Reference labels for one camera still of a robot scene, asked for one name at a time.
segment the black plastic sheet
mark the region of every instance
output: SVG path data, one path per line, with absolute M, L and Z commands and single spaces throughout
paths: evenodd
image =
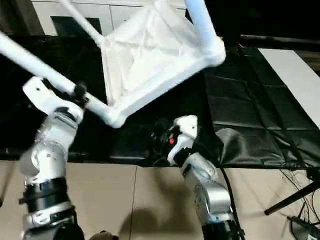
M 319 129 L 257 49 L 229 50 L 204 78 L 222 165 L 319 167 Z
M 15 38 L 44 62 L 106 102 L 101 53 L 73 37 Z M 22 91 L 31 74 L 0 55 L 0 157 L 18 159 L 45 115 Z M 197 115 L 199 141 L 224 167 L 301 169 L 320 166 L 320 134 L 281 79 L 256 49 L 230 49 L 225 63 L 186 80 L 113 129 L 86 111 L 71 162 L 152 166 L 148 148 L 155 122 Z

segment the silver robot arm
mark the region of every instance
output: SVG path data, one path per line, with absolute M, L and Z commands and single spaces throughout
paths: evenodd
M 37 131 L 33 146 L 18 163 L 25 182 L 19 203 L 27 206 L 22 239 L 60 240 L 71 235 L 72 239 L 82 240 L 75 208 L 67 193 L 66 163 L 83 109 L 54 95 L 38 77 L 31 78 L 23 90 L 48 116 Z
M 171 145 L 167 160 L 171 165 L 180 168 L 186 185 L 193 192 L 204 238 L 244 239 L 238 216 L 235 219 L 231 194 L 220 181 L 218 169 L 199 152 L 193 151 L 197 134 L 196 116 L 189 115 L 175 119 L 173 126 L 165 133 L 167 145 Z

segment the black stand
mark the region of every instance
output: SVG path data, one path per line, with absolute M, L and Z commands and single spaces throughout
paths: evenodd
M 295 201 L 319 189 L 320 188 L 319 171 L 316 171 L 316 170 L 307 171 L 307 176 L 309 179 L 313 180 L 314 182 L 310 183 L 308 186 L 305 186 L 304 188 L 292 194 L 291 196 L 287 197 L 286 199 L 282 200 L 281 202 L 278 202 L 277 204 L 268 208 L 267 210 L 264 211 L 264 214 L 265 215 L 273 214 L 274 212 L 285 208 L 286 206 L 294 203 Z

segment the tile floor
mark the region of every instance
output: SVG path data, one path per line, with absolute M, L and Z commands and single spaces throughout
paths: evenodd
M 228 169 L 227 173 L 246 239 L 293 240 L 286 216 L 296 215 L 302 201 L 270 216 L 263 214 L 264 209 L 295 192 L 280 171 Z M 192 195 L 177 168 L 69 163 L 67 180 L 86 239 L 102 230 L 119 235 L 120 240 L 203 239 Z M 18 205 L 24 186 L 16 162 L 0 161 L 0 193 L 6 181 L 0 238 L 19 239 L 25 207 Z M 301 182 L 308 184 L 305 178 Z M 315 195 L 318 209 L 319 198 L 320 193 Z

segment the cabinet door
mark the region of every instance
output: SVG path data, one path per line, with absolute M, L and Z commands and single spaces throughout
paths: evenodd
M 109 5 L 73 3 L 74 7 L 104 36 L 112 32 Z M 86 33 L 59 2 L 33 2 L 46 35 L 74 36 Z
M 111 5 L 111 16 L 113 29 L 119 27 L 123 22 L 127 21 L 135 12 L 137 12 L 140 7 L 139 6 L 117 6 Z M 186 14 L 185 9 L 177 9 L 177 14 L 181 17 L 184 17 Z

